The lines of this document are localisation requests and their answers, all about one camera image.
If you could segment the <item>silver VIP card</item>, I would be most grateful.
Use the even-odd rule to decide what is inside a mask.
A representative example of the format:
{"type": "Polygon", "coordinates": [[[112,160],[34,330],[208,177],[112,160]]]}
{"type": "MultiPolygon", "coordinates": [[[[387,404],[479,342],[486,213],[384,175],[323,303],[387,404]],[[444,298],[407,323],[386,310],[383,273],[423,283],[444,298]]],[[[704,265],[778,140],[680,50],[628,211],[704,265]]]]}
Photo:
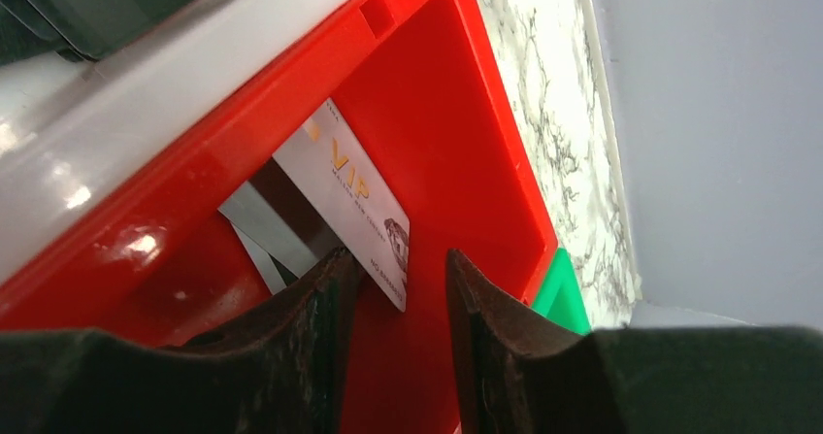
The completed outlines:
{"type": "Polygon", "coordinates": [[[278,163],[270,159],[218,208],[271,255],[292,284],[342,242],[278,163]]]}
{"type": "Polygon", "coordinates": [[[275,151],[275,162],[400,312],[410,220],[332,99],[275,151]]]}

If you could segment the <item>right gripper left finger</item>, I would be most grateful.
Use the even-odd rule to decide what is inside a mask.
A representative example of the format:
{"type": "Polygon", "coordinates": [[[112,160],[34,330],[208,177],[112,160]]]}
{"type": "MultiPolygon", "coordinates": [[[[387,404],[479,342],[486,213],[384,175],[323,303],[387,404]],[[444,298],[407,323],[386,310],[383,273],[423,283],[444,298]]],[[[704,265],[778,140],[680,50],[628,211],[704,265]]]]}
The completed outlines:
{"type": "Polygon", "coordinates": [[[5,433],[336,433],[363,269],[337,248],[180,346],[99,329],[1,336],[5,433]]]}

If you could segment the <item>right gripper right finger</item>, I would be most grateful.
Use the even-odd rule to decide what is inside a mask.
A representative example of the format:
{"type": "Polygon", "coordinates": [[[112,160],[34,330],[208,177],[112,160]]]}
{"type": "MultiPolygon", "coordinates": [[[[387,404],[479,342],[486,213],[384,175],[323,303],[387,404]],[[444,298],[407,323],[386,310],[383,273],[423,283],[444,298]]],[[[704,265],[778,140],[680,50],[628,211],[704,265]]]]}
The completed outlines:
{"type": "Polygon", "coordinates": [[[795,326],[578,335],[445,259],[465,433],[818,433],[822,335],[795,326]]]}

